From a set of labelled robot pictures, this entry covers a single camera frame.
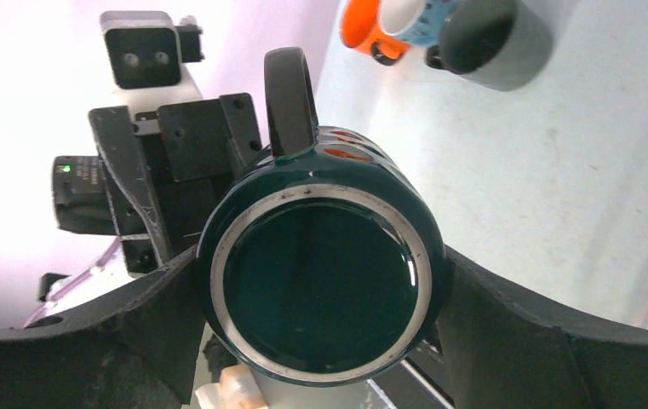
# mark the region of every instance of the mug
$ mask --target mug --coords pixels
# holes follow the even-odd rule
[[[529,83],[547,64],[553,36],[521,0],[462,0],[425,62],[491,89]]]
[[[351,0],[341,18],[341,42],[384,66],[392,66],[410,46],[381,32],[376,21],[378,11],[379,0]]]
[[[455,5],[456,0],[381,0],[381,30],[405,43],[429,47],[439,40],[439,32]]]
[[[442,304],[431,212],[374,142],[320,126],[298,48],[266,55],[271,145],[198,245],[206,318],[232,353],[289,383],[371,377],[424,337]]]

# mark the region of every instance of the mug handle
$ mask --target mug handle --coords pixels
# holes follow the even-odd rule
[[[427,49],[427,55],[424,57],[424,63],[426,63],[429,68],[446,71],[446,66],[444,66],[444,63],[441,60],[441,55],[439,54],[438,45],[433,45]]]
[[[263,77],[273,157],[296,155],[313,146],[318,117],[303,50],[269,51],[263,60]]]
[[[374,60],[383,66],[392,66],[401,60],[401,56],[404,53],[401,53],[396,58],[387,57],[384,53],[381,52],[380,43],[375,41],[371,44],[371,56],[374,57]]]

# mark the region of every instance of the black plastic part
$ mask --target black plastic part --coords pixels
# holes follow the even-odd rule
[[[219,99],[232,137],[227,143],[231,172],[238,179],[261,150],[254,102],[248,94],[222,95]]]
[[[211,337],[206,343],[203,353],[209,365],[211,382],[213,383],[220,382],[221,372],[224,369],[238,364],[238,359],[215,336]]]
[[[172,256],[172,248],[151,171],[140,139],[134,135],[127,107],[98,108],[89,113],[90,126],[106,169],[123,196],[141,215],[158,265]]]
[[[374,57],[374,60],[383,66],[392,66],[401,60],[401,57],[404,54],[400,54],[397,58],[387,57],[384,53],[381,52],[379,48],[379,42],[375,41],[371,44],[371,56]]]
[[[158,113],[155,111],[138,112],[135,114],[136,121],[147,121],[149,119],[158,119]]]
[[[61,230],[116,234],[98,157],[59,156],[52,174],[55,218]]]
[[[223,175],[159,189],[163,218],[174,251],[198,242],[208,217],[231,184],[231,176]]]
[[[230,172],[226,144],[231,131],[220,100],[160,107],[158,119],[175,181]]]
[[[56,281],[66,279],[70,277],[69,275],[57,274],[57,273],[46,273],[40,277],[37,285],[37,300],[39,302],[45,302],[45,297],[50,291],[50,287],[55,284]]]
[[[424,56],[424,63],[427,64],[429,68],[435,70],[446,70],[444,63],[441,60],[441,55],[439,54],[438,45],[433,45],[427,49],[427,53]]]
[[[449,403],[454,405],[454,399],[449,396],[444,388],[444,385],[449,384],[449,376],[445,371],[446,361],[440,352],[433,350],[438,348],[440,348],[438,345],[421,343],[411,351],[406,359],[428,380],[429,384],[443,395]]]
[[[200,62],[204,59],[201,54],[201,28],[189,24],[185,26],[176,26],[178,40],[181,45],[181,60],[183,63]]]
[[[163,106],[158,109],[158,119],[176,181],[238,177],[261,150],[248,94]]]
[[[443,390],[457,409],[648,408],[648,331],[552,301],[447,249]]]
[[[296,155],[313,145],[318,129],[306,56],[297,47],[275,49],[263,70],[273,156]]]
[[[104,174],[110,180],[110,174],[104,167]],[[112,208],[116,235],[130,236],[133,234],[147,234],[146,225],[140,218],[133,205],[125,198],[118,185],[109,183],[108,205]]]
[[[123,240],[121,246],[129,273],[149,274],[158,267],[153,244],[148,238]]]
[[[0,408],[188,403],[205,323],[194,250],[37,327],[0,330]]]
[[[122,89],[181,82],[176,31],[165,27],[114,28],[105,35],[113,77]]]
[[[442,409],[401,364],[378,375],[374,381],[398,409]]]

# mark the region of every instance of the white surface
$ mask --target white surface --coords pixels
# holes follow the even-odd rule
[[[98,17],[108,9],[161,9],[174,21],[194,15],[207,60],[191,74],[208,97],[252,94],[263,109],[263,56],[299,45],[318,82],[336,2],[300,0],[0,0],[0,327],[37,306],[48,271],[78,274],[107,237],[56,229],[50,166],[57,155],[95,154],[87,114],[110,101],[111,73]],[[267,137],[266,127],[262,127]]]
[[[221,396],[218,383],[206,383],[193,391],[200,409],[221,409]]]
[[[648,2],[527,3],[558,44],[523,89],[430,70],[420,49],[380,66],[334,36],[320,122],[386,150],[445,243],[475,262],[572,307],[648,326]]]

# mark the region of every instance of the white wall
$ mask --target white wall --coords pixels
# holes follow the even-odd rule
[[[55,156],[95,154],[87,112],[100,106],[110,78],[98,27],[102,11],[196,16],[207,57],[192,65],[199,88],[206,97],[251,93],[265,125],[263,55],[301,46],[317,84],[337,6],[301,0],[0,0],[0,326],[18,325],[36,306],[41,274],[79,273],[111,240],[58,231],[50,194]]]

